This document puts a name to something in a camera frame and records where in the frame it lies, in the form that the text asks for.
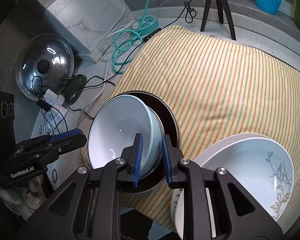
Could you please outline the gloved left hand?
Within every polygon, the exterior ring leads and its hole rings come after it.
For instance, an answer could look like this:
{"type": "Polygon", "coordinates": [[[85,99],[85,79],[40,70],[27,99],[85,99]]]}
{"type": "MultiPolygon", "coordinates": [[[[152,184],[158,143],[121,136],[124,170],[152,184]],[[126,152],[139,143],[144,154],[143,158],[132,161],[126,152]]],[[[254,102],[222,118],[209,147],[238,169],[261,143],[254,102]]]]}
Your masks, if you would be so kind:
{"type": "Polygon", "coordinates": [[[44,176],[30,179],[25,187],[14,186],[9,189],[0,187],[0,198],[16,215],[28,220],[30,216],[46,201],[42,188],[44,176]]]}

